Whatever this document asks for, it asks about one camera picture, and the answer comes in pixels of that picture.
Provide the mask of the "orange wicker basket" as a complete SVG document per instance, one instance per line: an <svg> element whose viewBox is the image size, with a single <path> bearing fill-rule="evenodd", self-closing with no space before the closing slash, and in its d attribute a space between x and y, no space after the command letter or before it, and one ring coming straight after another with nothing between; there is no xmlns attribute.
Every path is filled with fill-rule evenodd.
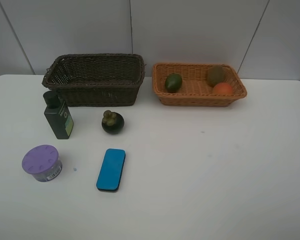
<svg viewBox="0 0 300 240"><path fill-rule="evenodd" d="M224 71L224 81L231 85L233 94L213 94L213 87L207 82L208 70L213 66L208 63L156 63L152 68L153 92L163 105L182 107L227 107L247 96L237 72L227 64L220 66ZM181 88L176 93L169 93L165 89L165 81L170 74L182 77Z"/></svg>

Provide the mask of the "brown kiwi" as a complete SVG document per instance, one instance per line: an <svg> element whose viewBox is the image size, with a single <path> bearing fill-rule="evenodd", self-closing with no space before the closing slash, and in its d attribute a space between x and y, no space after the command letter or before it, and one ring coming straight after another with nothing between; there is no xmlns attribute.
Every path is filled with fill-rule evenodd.
<svg viewBox="0 0 300 240"><path fill-rule="evenodd" d="M214 87L215 85L222 83L225 79L225 72L221 65L213 65L207 71L206 81L210 87Z"/></svg>

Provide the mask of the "orange peach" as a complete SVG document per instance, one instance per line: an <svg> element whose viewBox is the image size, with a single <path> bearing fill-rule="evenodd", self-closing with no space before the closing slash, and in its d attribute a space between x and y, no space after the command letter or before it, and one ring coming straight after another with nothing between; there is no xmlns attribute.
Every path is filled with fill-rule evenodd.
<svg viewBox="0 0 300 240"><path fill-rule="evenodd" d="M234 90L229 83L220 82L213 87L212 93L215 95L232 95Z"/></svg>

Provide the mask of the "dark purple mangosteen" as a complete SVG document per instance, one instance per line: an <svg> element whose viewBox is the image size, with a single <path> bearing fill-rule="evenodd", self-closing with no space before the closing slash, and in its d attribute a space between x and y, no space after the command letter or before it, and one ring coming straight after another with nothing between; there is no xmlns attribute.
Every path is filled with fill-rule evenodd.
<svg viewBox="0 0 300 240"><path fill-rule="evenodd" d="M125 120L121 114L110 110L106 110L103 113L101 126L106 133L111 135L118 134L124 125Z"/></svg>

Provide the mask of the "purple-lidded round jar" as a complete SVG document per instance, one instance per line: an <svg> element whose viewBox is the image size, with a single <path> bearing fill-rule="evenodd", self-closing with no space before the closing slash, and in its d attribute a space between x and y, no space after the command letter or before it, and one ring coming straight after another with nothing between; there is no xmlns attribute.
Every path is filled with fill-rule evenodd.
<svg viewBox="0 0 300 240"><path fill-rule="evenodd" d="M39 182L49 182L62 171L63 164L58 150L48 144L39 145L29 150L22 159L22 169Z"/></svg>

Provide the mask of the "blue whiteboard eraser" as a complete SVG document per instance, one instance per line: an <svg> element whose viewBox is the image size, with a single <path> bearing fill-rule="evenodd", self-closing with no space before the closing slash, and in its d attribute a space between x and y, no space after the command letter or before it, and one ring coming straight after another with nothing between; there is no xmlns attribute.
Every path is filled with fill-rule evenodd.
<svg viewBox="0 0 300 240"><path fill-rule="evenodd" d="M99 191L116 192L119 189L125 158L126 152L122 149L106 150L96 181Z"/></svg>

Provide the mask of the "dark green square bottle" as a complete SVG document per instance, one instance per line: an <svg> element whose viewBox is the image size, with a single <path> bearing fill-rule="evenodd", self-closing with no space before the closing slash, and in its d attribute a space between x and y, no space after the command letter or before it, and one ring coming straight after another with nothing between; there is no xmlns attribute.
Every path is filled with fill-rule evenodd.
<svg viewBox="0 0 300 240"><path fill-rule="evenodd" d="M74 121L66 102L53 90L45 92L43 99L46 103L44 116L55 137L59 140L69 139L74 127Z"/></svg>

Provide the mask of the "green lime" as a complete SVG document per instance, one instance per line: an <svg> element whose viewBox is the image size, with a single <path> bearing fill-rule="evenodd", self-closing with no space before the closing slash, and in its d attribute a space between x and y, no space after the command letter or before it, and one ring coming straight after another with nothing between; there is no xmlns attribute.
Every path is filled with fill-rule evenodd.
<svg viewBox="0 0 300 240"><path fill-rule="evenodd" d="M165 79L164 87L168 93L176 93L182 87L182 76L177 73L172 73Z"/></svg>

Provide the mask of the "dark brown wicker basket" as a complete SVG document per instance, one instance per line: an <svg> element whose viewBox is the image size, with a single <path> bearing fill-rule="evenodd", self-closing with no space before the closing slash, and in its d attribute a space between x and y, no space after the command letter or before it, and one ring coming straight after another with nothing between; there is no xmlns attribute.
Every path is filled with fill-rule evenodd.
<svg viewBox="0 0 300 240"><path fill-rule="evenodd" d="M126 107L135 103L144 77L138 54L65 54L47 69L42 85L69 107Z"/></svg>

